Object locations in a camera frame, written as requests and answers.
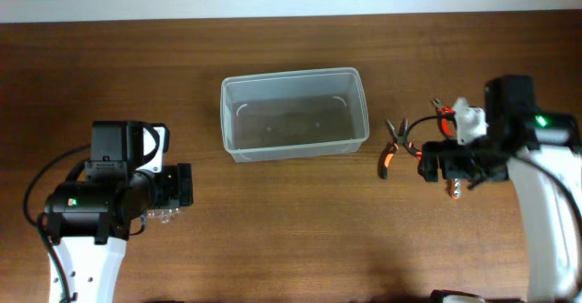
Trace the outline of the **silver auger drill bit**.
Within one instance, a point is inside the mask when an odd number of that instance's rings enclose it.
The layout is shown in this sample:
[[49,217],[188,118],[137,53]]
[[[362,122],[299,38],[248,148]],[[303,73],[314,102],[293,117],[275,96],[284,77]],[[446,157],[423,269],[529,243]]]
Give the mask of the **silver auger drill bit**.
[[462,196],[461,181],[458,178],[452,179],[450,182],[450,196],[453,199],[459,199]]

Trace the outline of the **red diagonal cutters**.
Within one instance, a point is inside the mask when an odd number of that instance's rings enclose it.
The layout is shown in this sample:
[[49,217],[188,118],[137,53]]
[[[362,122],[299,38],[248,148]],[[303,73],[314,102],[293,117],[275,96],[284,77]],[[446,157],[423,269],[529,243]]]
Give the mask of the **red diagonal cutters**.
[[457,129],[454,117],[455,111],[450,106],[443,104],[439,98],[433,98],[431,103],[436,110],[436,115],[438,116],[437,126],[440,133],[446,139],[454,139],[455,134],[453,133],[453,129]]

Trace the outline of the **long nose pliers orange black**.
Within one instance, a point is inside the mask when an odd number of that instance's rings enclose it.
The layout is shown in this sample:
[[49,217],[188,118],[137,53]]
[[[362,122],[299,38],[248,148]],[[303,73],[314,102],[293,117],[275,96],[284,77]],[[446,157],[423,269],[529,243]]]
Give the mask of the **long nose pliers orange black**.
[[382,179],[388,178],[388,171],[394,155],[398,152],[400,147],[408,148],[414,152],[413,156],[420,161],[422,152],[412,142],[404,143],[404,134],[408,130],[408,120],[403,118],[399,128],[395,128],[394,124],[386,120],[386,127],[392,140],[386,145],[385,150],[379,158],[379,175]]

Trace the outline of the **clear plastic container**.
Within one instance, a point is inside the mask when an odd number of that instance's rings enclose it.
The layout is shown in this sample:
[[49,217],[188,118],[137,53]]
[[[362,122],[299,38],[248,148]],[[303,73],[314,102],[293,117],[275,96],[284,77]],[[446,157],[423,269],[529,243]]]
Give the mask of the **clear plastic container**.
[[237,163],[354,153],[370,135],[353,67],[227,77],[220,120],[224,149]]

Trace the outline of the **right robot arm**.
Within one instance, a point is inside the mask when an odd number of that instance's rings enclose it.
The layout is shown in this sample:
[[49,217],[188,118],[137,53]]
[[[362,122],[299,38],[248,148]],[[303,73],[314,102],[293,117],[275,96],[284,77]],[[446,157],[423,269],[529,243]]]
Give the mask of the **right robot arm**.
[[485,105],[460,97],[453,139],[426,142],[418,173],[470,187],[509,181],[516,190],[529,258],[529,302],[581,299],[581,135],[574,116],[543,110],[532,77],[485,85]]

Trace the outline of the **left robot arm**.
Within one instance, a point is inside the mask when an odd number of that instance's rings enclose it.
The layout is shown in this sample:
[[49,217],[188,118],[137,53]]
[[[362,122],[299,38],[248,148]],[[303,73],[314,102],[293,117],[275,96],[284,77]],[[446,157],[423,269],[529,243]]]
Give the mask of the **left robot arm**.
[[133,221],[169,221],[194,203],[191,166],[166,166],[162,123],[95,121],[90,155],[45,201],[37,228],[52,302],[110,302]]

